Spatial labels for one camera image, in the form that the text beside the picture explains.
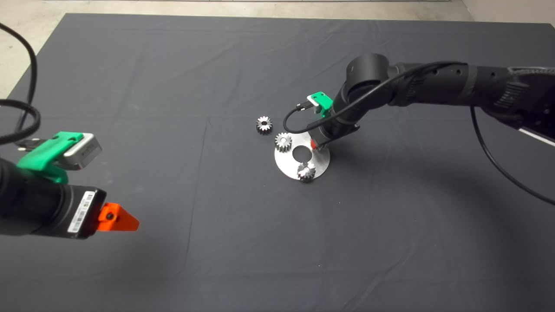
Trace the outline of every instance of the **gear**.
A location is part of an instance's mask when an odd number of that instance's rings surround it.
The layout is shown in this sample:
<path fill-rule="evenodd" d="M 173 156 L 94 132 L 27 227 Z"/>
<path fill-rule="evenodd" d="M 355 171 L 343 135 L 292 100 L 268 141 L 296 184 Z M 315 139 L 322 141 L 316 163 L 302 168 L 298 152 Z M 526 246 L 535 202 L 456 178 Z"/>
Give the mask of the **gear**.
<path fill-rule="evenodd" d="M 291 145 L 293 144 L 293 140 L 291 139 L 291 136 L 285 132 L 282 132 L 276 135 L 275 142 L 276 142 L 276 149 L 280 152 L 287 152 L 291 148 Z"/>
<path fill-rule="evenodd" d="M 309 182 L 314 179 L 316 174 L 316 166 L 312 162 L 300 163 L 297 168 L 297 175 L 303 182 Z"/>
<path fill-rule="evenodd" d="M 262 116 L 256 120 L 256 130 L 260 134 L 268 134 L 272 132 L 272 120 L 268 116 Z"/>

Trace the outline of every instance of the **black cable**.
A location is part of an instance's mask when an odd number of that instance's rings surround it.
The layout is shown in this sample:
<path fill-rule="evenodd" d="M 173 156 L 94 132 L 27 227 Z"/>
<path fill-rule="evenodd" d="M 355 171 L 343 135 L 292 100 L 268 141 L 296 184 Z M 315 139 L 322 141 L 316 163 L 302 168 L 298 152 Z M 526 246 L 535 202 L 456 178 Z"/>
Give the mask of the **black cable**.
<path fill-rule="evenodd" d="M 41 126 L 41 114 L 35 107 L 32 107 L 31 105 L 25 102 L 12 100 L 12 99 L 0 99 L 0 105 L 21 109 L 22 111 L 30 114 L 33 117 L 33 123 L 30 126 L 24 129 L 15 131 L 11 134 L 6 134 L 1 136 L 0 145 L 22 140 L 30 136 L 31 134 L 35 133 L 38 130 L 38 128 Z"/>
<path fill-rule="evenodd" d="M 25 49 L 27 50 L 27 53 L 29 54 L 29 59 L 31 60 L 31 79 L 29 81 L 29 90 L 27 92 L 27 103 L 31 105 L 33 103 L 35 89 L 37 87 L 37 57 L 35 55 L 35 52 L 31 47 L 31 45 L 29 44 L 29 42 L 27 42 L 25 38 L 23 38 L 20 34 L 18 34 L 13 29 L 9 28 L 8 26 L 2 23 L 0 23 L 0 29 L 9 33 L 15 39 L 19 40 L 19 42 L 21 42 L 21 44 L 25 47 Z M 14 131 L 15 133 L 20 132 L 21 129 L 23 128 L 23 124 L 25 123 L 25 118 L 27 117 L 27 113 L 28 111 L 24 110 L 19 115 L 19 119 L 17 120 L 16 128 Z"/>
<path fill-rule="evenodd" d="M 536 197 L 537 199 L 540 199 L 540 200 L 542 200 L 542 201 L 544 201 L 548 204 L 555 205 L 555 200 L 553 200 L 549 197 L 545 197 L 542 194 L 537 193 L 533 189 L 531 189 L 531 188 L 527 187 L 526 185 L 522 184 L 520 181 L 518 181 L 516 178 L 514 178 L 512 175 L 510 175 L 507 171 L 505 171 L 505 169 L 503 169 L 503 167 L 501 167 L 501 165 L 495 160 L 493 155 L 490 153 L 490 150 L 486 146 L 486 142 L 484 142 L 484 139 L 482 138 L 482 133 L 480 132 L 480 127 L 478 126 L 478 120 L 476 119 L 476 110 L 475 110 L 474 105 L 470 106 L 470 116 L 472 117 L 472 125 L 474 126 L 474 131 L 476 132 L 476 136 L 478 137 L 478 141 L 480 142 L 480 146 L 482 147 L 484 153 L 486 153 L 487 158 L 490 160 L 490 162 L 493 164 L 493 166 L 495 168 L 497 168 L 497 170 L 499 170 L 499 172 L 501 172 L 501 174 L 503 174 L 505 176 L 505 178 L 509 179 L 509 181 L 511 181 L 513 184 L 515 184 L 519 188 L 526 191 L 528 194 L 530 194 L 530 195 Z"/>
<path fill-rule="evenodd" d="M 401 74 L 398 74 L 395 77 L 389 78 L 388 80 L 380 83 L 379 85 L 376 86 L 376 88 L 366 92 L 365 94 L 363 94 L 361 97 L 357 98 L 356 100 L 354 100 L 352 103 L 350 103 L 349 105 L 347 105 L 345 108 L 343 108 L 342 110 L 340 110 L 339 112 L 335 113 L 333 116 L 329 116 L 327 118 L 324 118 L 322 120 L 320 120 L 319 122 L 314 123 L 312 126 L 310 127 L 306 127 L 302 130 L 292 130 L 287 126 L 287 120 L 289 119 L 289 117 L 291 117 L 291 115 L 293 115 L 295 112 L 301 110 L 301 107 L 295 107 L 295 109 L 293 109 L 292 111 L 288 112 L 287 115 L 285 116 L 284 120 L 283 120 L 283 129 L 286 132 L 289 133 L 294 133 L 294 134 L 299 134 L 299 133 L 303 133 L 303 132 L 307 132 L 313 129 L 318 128 L 319 126 L 326 124 L 330 121 L 332 121 L 333 119 L 336 119 L 337 117 L 339 117 L 340 115 L 344 114 L 345 112 L 347 112 L 349 109 L 353 108 L 354 106 L 358 105 L 360 102 L 362 102 L 363 100 L 365 100 L 367 97 L 371 96 L 372 94 L 374 94 L 375 92 L 377 92 L 378 90 L 386 87 L 387 85 L 389 85 L 390 83 L 401 79 L 403 77 L 412 75 L 416 72 L 419 71 L 423 71 L 425 69 L 436 69 L 438 67 L 445 67 L 445 66 L 450 66 L 450 65 L 466 65 L 466 63 L 462 63 L 462 62 L 453 62 L 453 61 L 444 61 L 444 62 L 434 62 L 434 63 L 428 63 L 428 64 L 424 64 L 424 65 L 420 65 L 418 67 L 409 69 L 406 72 L 403 72 Z"/>

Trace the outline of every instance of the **spur gear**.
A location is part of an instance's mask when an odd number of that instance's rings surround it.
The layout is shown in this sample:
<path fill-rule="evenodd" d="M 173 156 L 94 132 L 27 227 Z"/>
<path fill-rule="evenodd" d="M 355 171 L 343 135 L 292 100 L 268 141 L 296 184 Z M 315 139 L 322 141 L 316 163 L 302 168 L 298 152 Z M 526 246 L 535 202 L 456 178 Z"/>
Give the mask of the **spur gear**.
<path fill-rule="evenodd" d="M 256 130 L 260 134 L 268 134 L 272 131 L 272 120 L 268 116 L 262 116 L 256 120 Z"/>
<path fill-rule="evenodd" d="M 310 180 L 314 179 L 314 175 L 316 174 L 316 166 L 312 162 L 304 162 L 300 163 L 299 167 L 297 168 L 297 175 L 299 179 L 303 182 L 309 182 Z"/>
<path fill-rule="evenodd" d="M 280 152 L 287 152 L 293 144 L 293 139 L 291 139 L 291 136 L 289 134 L 282 132 L 276 135 L 275 143 L 277 150 L 279 150 Z"/>

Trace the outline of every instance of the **metal plate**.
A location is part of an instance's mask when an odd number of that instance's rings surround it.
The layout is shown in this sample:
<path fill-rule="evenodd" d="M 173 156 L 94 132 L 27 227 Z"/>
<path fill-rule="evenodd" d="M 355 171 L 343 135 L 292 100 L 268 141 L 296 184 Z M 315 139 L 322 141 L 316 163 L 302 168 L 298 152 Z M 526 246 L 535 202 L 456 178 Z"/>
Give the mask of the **metal plate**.
<path fill-rule="evenodd" d="M 293 157 L 293 150 L 299 146 L 307 147 L 312 153 L 310 161 L 316 166 L 316 174 L 314 175 L 315 179 L 326 172 L 327 166 L 330 164 L 330 151 L 327 148 L 322 150 L 313 150 L 310 147 L 310 135 L 308 132 L 301 134 L 288 133 L 288 135 L 290 135 L 293 139 L 293 143 L 287 152 L 280 152 L 274 148 L 276 165 L 283 173 L 285 173 L 285 175 L 291 179 L 299 180 L 299 177 L 297 176 L 297 168 L 300 163 Z"/>

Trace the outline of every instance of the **green mount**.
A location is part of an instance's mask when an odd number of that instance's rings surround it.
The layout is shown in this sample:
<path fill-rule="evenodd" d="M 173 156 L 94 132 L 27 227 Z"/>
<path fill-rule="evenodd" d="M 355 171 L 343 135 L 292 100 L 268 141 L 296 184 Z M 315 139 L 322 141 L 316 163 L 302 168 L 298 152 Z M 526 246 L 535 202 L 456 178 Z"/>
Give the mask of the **green mount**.
<path fill-rule="evenodd" d="M 324 92 L 316 92 L 314 94 L 309 95 L 311 102 L 313 104 L 318 104 L 318 106 L 316 107 L 317 109 L 317 113 L 320 113 L 320 115 L 322 116 L 322 118 L 326 118 L 331 105 L 334 103 L 334 100 L 332 100 L 330 97 L 328 97 Z"/>
<path fill-rule="evenodd" d="M 17 163 L 17 167 L 29 170 L 55 183 L 67 184 L 67 173 L 64 169 L 57 167 L 54 161 L 81 139 L 83 139 L 83 133 L 58 132 L 52 139 L 23 156 Z"/>

